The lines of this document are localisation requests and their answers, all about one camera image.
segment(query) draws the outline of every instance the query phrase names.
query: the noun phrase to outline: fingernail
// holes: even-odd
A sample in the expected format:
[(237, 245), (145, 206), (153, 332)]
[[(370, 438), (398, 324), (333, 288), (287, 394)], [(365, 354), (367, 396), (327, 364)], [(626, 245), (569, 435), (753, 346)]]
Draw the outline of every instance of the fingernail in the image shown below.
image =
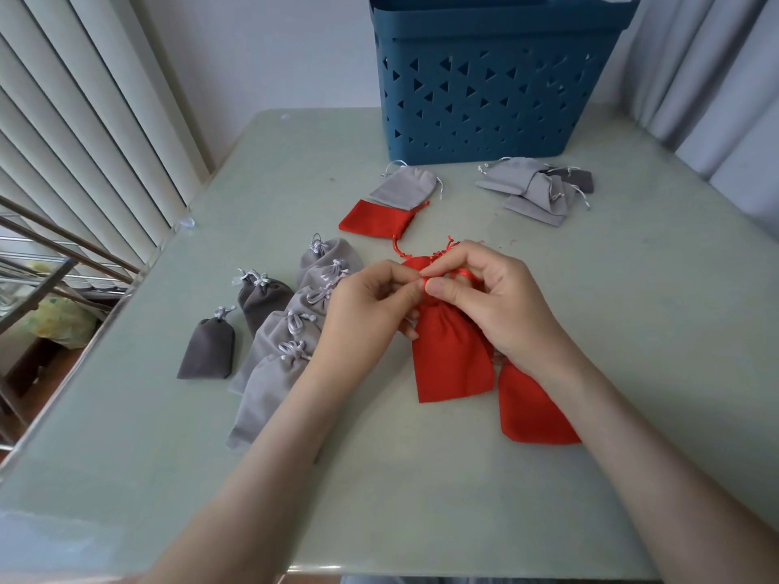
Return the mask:
[(443, 295), (443, 279), (438, 276), (434, 276), (431, 279), (427, 279), (424, 284), (424, 290), (427, 294), (433, 296)]

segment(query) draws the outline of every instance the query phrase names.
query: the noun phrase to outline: table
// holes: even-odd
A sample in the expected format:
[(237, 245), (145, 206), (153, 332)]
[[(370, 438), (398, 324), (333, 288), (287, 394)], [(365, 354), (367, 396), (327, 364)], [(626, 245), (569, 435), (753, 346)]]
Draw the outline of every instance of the table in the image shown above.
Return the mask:
[[(377, 109), (257, 116), (31, 438), (2, 471), (0, 570), (148, 567), (239, 457), (228, 382), (175, 379), (192, 329), (235, 302), (237, 267), (294, 282), (379, 182)], [(585, 352), (672, 441), (779, 527), (779, 247), (636, 125), (590, 107), (557, 163), (598, 190), (553, 228), (436, 166), (444, 199), (401, 248), (483, 240), (524, 258)], [(388, 240), (349, 235), (366, 262)], [(248, 350), (241, 317), (239, 351)], [(326, 441), (291, 569), (652, 578), (615, 492), (581, 446), (512, 443), (497, 394), (420, 405), (396, 339)]]

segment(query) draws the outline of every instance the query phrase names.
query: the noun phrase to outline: person's right hand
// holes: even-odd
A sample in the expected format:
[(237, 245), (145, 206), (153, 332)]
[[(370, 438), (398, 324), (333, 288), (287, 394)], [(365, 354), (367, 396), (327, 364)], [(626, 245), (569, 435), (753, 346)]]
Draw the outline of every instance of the person's right hand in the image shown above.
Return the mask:
[[(440, 277), (467, 268), (484, 280), (484, 290), (464, 277)], [(556, 378), (582, 356), (551, 313), (527, 265), (466, 240), (420, 271), (432, 276), (425, 291), (453, 304), (471, 318), (492, 345), (536, 381)]]

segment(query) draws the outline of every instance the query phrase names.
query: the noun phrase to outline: person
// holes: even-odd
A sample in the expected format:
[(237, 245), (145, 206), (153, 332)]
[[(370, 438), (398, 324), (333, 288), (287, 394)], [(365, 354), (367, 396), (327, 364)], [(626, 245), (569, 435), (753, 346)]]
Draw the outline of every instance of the person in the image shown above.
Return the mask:
[[(442, 274), (467, 267), (480, 292)], [(338, 285), (306, 370), (213, 499), (142, 582), (269, 582), (312, 464), (344, 402), (424, 292), (459, 307), (531, 375), (614, 486), (666, 582), (779, 582), (779, 537), (696, 469), (555, 320), (527, 266), (464, 241), (420, 273), (389, 260)]]

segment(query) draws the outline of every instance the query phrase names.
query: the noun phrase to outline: basket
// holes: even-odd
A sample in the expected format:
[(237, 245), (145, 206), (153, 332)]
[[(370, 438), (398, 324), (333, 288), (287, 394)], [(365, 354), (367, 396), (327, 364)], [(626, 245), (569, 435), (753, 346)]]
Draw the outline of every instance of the basket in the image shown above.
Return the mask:
[(370, 0), (390, 159), (557, 156), (639, 0)]

